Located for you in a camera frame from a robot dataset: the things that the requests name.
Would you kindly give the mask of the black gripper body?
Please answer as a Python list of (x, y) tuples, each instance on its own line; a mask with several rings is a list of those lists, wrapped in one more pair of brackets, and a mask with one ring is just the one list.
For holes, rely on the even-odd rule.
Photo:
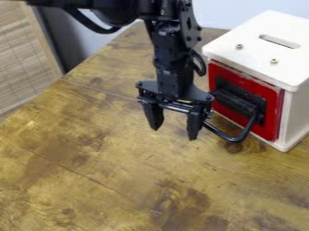
[(157, 80), (137, 83), (139, 101), (146, 100), (161, 107), (170, 106), (185, 112), (196, 107), (210, 112), (216, 98), (193, 83), (194, 74), (204, 76), (206, 73), (204, 58), (196, 50), (189, 50), (178, 59), (169, 55), (155, 56), (154, 68)]

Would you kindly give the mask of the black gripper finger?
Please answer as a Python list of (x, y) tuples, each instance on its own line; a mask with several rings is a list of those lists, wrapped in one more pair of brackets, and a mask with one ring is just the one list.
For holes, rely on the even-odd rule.
[(158, 104), (143, 100), (142, 109), (149, 125), (157, 131), (165, 122), (164, 108)]
[(204, 127), (205, 113), (204, 111), (192, 111), (188, 114), (188, 135), (193, 141), (198, 137), (198, 133)]

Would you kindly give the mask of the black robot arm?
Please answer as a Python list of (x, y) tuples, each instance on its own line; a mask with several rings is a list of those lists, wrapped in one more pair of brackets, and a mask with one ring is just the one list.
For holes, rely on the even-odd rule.
[(188, 135), (198, 136), (212, 111), (214, 97), (194, 86), (193, 77), (206, 73), (202, 56), (194, 50), (202, 27), (192, 0), (26, 0), (31, 6), (62, 9), (91, 31), (118, 32), (143, 20), (154, 45), (157, 80), (139, 81), (138, 99), (153, 129), (165, 122), (165, 110), (188, 115)]

